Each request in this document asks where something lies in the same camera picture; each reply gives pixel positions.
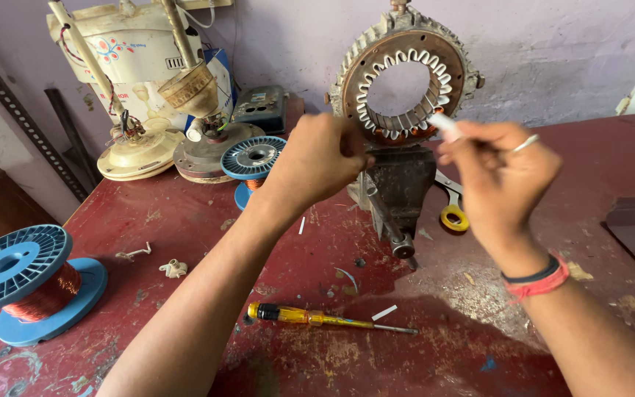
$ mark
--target wire spool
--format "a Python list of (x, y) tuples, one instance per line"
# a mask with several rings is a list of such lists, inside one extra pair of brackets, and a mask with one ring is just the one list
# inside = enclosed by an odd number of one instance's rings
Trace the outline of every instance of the wire spool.
[(107, 286), (91, 258), (68, 260), (73, 239), (60, 226), (38, 225), (0, 237), (0, 339), (32, 346), (72, 327)]
[(158, 175), (173, 165), (173, 151), (185, 138), (181, 131), (149, 130), (137, 141), (115, 143), (97, 160), (101, 174), (113, 181)]
[(228, 182), (233, 178), (222, 170), (222, 155), (238, 142), (264, 135), (264, 130), (252, 124), (229, 123), (215, 137), (202, 136), (198, 142), (183, 140), (173, 152), (173, 162), (183, 178), (191, 182)]
[(240, 210), (244, 211), (251, 194), (263, 185), (285, 146), (285, 139), (256, 136), (237, 143), (222, 155), (225, 174), (244, 181), (234, 191), (234, 202)]

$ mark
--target white cable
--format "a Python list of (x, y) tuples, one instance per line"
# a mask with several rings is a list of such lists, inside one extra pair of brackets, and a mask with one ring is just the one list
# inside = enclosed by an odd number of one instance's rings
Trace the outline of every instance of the white cable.
[(178, 8), (183, 10), (183, 12), (188, 16), (188, 18), (190, 18), (190, 20), (192, 20), (193, 22), (197, 23), (201, 28), (209, 28), (210, 26), (212, 26), (213, 23), (215, 23), (215, 0), (209, 0), (209, 14), (211, 18), (209, 20), (209, 25), (203, 25), (202, 23), (200, 23), (197, 19), (195, 19), (194, 16), (190, 15), (188, 10), (184, 9), (183, 7), (178, 6)]

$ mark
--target workbench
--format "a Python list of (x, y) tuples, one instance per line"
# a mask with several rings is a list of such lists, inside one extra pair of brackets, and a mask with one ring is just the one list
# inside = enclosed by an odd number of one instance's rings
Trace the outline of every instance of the workbench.
[[(302, 113), (302, 103), (296, 107), (288, 131)], [(575, 278), (635, 332), (635, 259), (604, 228), (614, 200), (635, 196), (635, 115), (535, 132), (565, 161), (532, 216), (535, 238), (574, 262)], [(459, 180), (453, 167), (442, 171)], [(166, 278), (158, 267), (176, 258), (194, 268), (239, 217), (237, 183), (194, 185), (174, 168), (133, 182), (105, 179), (65, 228), (74, 240), (71, 258), (95, 258), (107, 267), (107, 290), (57, 338), (34, 347), (0, 341), (0, 396), (93, 396), (183, 281)], [(253, 321), (242, 313), (210, 395), (569, 395), (534, 325), (520, 305), (509, 304), (512, 297), (472, 232), (451, 232), (440, 223), (447, 202), (437, 186), (428, 192), (414, 240), (421, 267), (412, 271), (391, 257), (370, 214), (343, 190), (305, 212), (302, 234), (303, 217), (279, 240), (246, 300), (360, 320), (396, 304), (378, 322), (417, 328), (419, 335)], [(134, 262), (115, 257), (146, 242), (150, 255)], [(359, 258), (365, 266), (356, 265)]]

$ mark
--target black wristband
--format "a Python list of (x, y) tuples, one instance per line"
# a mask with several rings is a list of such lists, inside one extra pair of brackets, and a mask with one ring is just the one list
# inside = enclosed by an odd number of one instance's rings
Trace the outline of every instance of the black wristband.
[(550, 254), (548, 254), (548, 256), (550, 257), (550, 260), (548, 261), (548, 266), (542, 269), (542, 271), (539, 271), (534, 275), (529, 275), (526, 277), (509, 278), (504, 274), (504, 272), (501, 272), (501, 276), (509, 284), (533, 283), (534, 281), (542, 280), (543, 278), (546, 278), (547, 276), (555, 273), (557, 268), (560, 267), (560, 262), (558, 261), (557, 258), (553, 257)]

